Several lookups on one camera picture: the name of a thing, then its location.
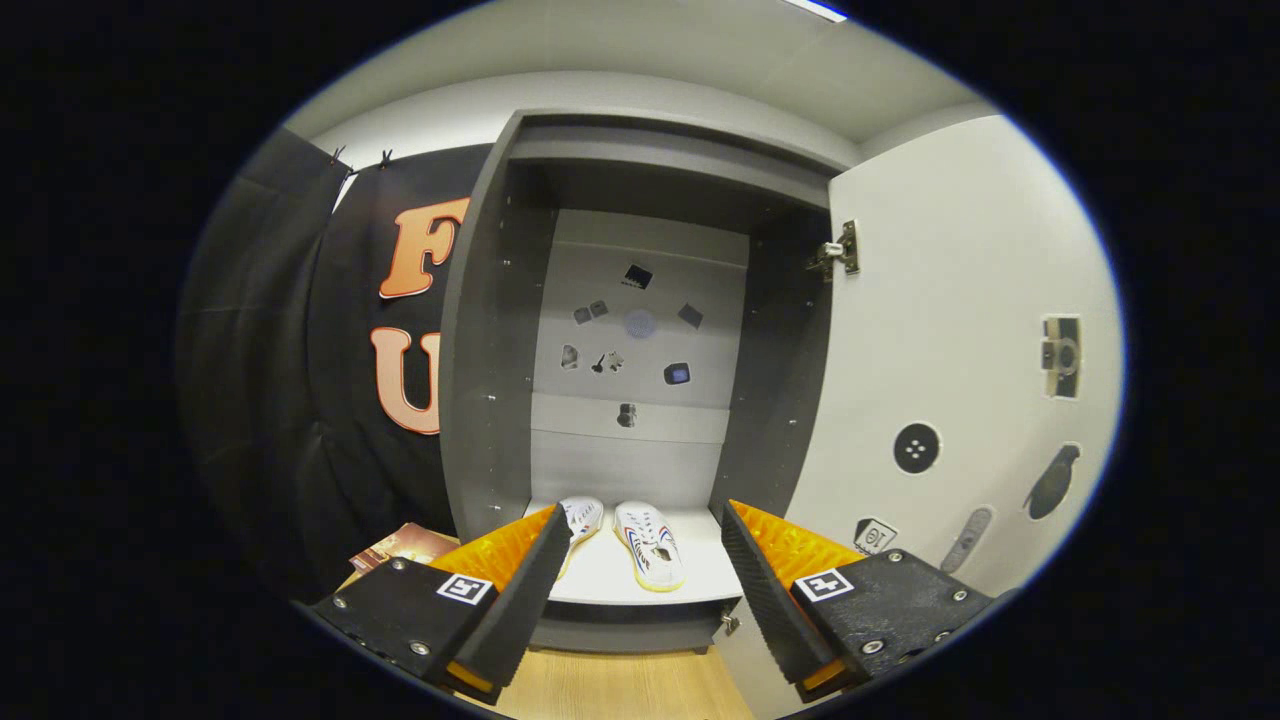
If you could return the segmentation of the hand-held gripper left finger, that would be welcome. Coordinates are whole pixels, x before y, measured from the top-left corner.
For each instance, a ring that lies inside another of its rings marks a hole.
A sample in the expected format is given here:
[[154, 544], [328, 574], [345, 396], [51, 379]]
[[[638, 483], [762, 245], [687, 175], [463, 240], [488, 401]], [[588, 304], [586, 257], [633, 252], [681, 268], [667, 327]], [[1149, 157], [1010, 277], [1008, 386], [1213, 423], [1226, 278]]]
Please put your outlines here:
[[553, 503], [428, 564], [389, 559], [312, 603], [310, 618], [420, 685], [493, 705], [524, 660], [571, 538]]

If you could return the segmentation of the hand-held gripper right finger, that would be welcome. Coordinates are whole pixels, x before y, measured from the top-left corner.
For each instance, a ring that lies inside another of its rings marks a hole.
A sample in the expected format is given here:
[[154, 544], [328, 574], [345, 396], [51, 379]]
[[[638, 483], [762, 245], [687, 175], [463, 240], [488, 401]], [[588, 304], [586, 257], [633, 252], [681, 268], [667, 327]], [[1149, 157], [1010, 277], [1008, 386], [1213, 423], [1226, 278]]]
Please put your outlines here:
[[996, 605], [905, 550], [864, 555], [737, 500], [719, 524], [765, 647], [803, 701], [896, 676]]

